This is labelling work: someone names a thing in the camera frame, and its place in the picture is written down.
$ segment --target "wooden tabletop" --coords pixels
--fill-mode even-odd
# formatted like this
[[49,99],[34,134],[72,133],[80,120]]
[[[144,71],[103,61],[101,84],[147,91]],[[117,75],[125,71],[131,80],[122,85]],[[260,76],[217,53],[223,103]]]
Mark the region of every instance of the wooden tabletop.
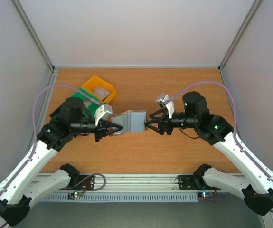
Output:
[[[60,69],[57,84],[80,87],[91,76],[97,75],[111,83],[118,95],[109,103],[113,114],[127,110],[159,109],[155,100],[167,93],[173,96],[184,87],[202,80],[222,82],[217,69]],[[207,100],[210,113],[220,115],[233,124],[225,91],[213,84],[194,87]],[[59,107],[73,91],[56,88],[50,101],[48,115]],[[175,101],[176,111],[183,111],[181,97]],[[185,132],[196,136],[192,129]],[[152,130],[105,137],[100,142],[94,136],[77,137],[69,142],[41,172],[55,172],[69,163],[80,172],[101,173],[193,173],[201,164],[229,173],[239,172],[220,151],[201,139],[190,139],[178,129],[171,136],[159,135]]]

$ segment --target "item inside yellow bin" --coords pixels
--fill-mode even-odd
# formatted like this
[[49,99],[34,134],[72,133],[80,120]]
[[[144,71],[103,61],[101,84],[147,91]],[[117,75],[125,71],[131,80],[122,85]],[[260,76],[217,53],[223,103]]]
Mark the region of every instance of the item inside yellow bin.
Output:
[[[102,103],[109,103],[117,95],[116,90],[110,83],[107,83],[96,75],[92,76],[79,89]],[[97,104],[92,103],[78,92],[75,92],[72,96],[83,99],[84,106],[90,111],[92,117],[94,117],[95,111],[99,107]]]

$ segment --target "yellow bin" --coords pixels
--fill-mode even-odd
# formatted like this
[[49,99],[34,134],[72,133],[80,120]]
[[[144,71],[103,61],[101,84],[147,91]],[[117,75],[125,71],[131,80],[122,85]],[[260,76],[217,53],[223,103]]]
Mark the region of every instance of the yellow bin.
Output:
[[[99,86],[105,88],[110,92],[110,94],[104,100],[102,100],[100,97],[93,93],[93,91]],[[107,83],[106,81],[103,81],[100,77],[96,75],[93,75],[86,83],[81,86],[81,88],[91,93],[93,96],[97,97],[103,103],[109,103],[117,95],[117,92],[114,89],[113,85]]]

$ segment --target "gray floor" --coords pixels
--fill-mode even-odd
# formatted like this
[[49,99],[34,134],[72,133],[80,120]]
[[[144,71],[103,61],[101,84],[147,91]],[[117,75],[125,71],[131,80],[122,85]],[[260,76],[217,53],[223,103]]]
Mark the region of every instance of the gray floor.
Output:
[[262,228],[241,199],[198,203],[39,203],[15,228]]

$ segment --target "robotic arm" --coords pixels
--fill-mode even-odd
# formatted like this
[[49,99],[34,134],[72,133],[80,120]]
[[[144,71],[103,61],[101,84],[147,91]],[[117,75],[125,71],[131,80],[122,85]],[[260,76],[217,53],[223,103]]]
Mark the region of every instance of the robotic arm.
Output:
[[86,118],[83,111],[86,110],[80,98],[66,99],[50,115],[50,122],[37,135],[36,149],[33,151],[33,145],[13,172],[0,183],[0,216],[10,226],[20,223],[30,208],[45,196],[77,184],[79,171],[67,164],[48,178],[31,185],[45,164],[73,137],[92,133],[95,141],[99,142],[103,137],[122,130],[122,126],[107,121],[112,114],[112,108],[107,104],[102,104],[96,110],[95,118]]
[[197,135],[220,150],[241,171],[245,178],[238,178],[212,168],[201,165],[193,178],[199,188],[217,187],[243,199],[255,213],[265,215],[273,208],[273,171],[267,168],[241,141],[243,150],[260,164],[271,176],[270,179],[254,164],[254,162],[237,146],[234,140],[233,127],[221,116],[210,114],[206,99],[198,92],[183,95],[185,112],[175,112],[174,103],[164,102],[169,99],[161,95],[157,103],[161,109],[149,115],[145,125],[163,135],[171,135],[174,128],[193,128]]

